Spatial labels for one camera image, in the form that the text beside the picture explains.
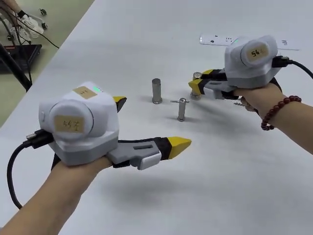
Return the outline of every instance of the green indicator light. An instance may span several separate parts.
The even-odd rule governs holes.
[[[97,91],[97,92],[101,92],[100,89],[97,88],[97,87],[93,87],[93,89],[94,89],[95,91]]]

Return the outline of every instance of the metal pin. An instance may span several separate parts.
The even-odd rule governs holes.
[[[185,121],[185,110],[186,110],[186,103],[189,103],[189,100],[186,100],[185,98],[180,98],[179,100],[171,100],[171,103],[179,103],[179,109],[178,109],[178,121]]]
[[[26,136],[27,140],[32,140],[33,138],[35,138],[37,135],[35,133],[29,134]]]
[[[161,97],[161,80],[158,78],[152,79],[152,102],[154,104],[162,103]]]
[[[201,79],[202,73],[201,72],[194,72],[192,80]],[[201,98],[200,94],[196,94],[194,91],[191,91],[190,97],[194,100],[199,100]]]

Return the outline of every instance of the forearm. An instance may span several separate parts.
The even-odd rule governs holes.
[[[285,105],[270,123],[313,154],[313,107],[291,102]]]
[[[45,183],[5,225],[0,235],[57,235],[80,199],[70,191],[57,190],[50,187],[49,182]]]
[[[13,10],[16,13],[19,13],[22,10],[15,0],[0,0],[0,1],[3,1],[6,6],[8,6],[11,10]]]

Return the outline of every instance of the black connector plug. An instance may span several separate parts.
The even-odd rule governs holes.
[[[35,131],[33,134],[26,137],[26,143],[30,143],[34,149],[40,148],[54,141],[53,135],[50,132],[40,129]]]
[[[284,68],[287,67],[287,65],[290,65],[290,59],[288,57],[279,55],[273,58],[273,68]]]

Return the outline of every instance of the gray floor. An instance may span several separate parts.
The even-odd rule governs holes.
[[[88,10],[93,0],[16,0],[20,7],[29,14],[41,16],[39,8],[47,11],[47,15],[43,19],[48,24],[48,30],[44,35],[54,44],[60,46],[74,27],[77,25],[81,17]],[[0,41],[4,45],[11,45],[6,39],[7,33],[2,25],[0,25]],[[42,44],[43,49],[38,57],[34,67],[32,68],[32,78],[36,82],[36,78],[49,63],[56,53],[57,49],[44,38],[33,40],[33,44]],[[10,116],[19,101],[25,95],[25,90],[20,83],[10,74],[0,74],[0,126]]]

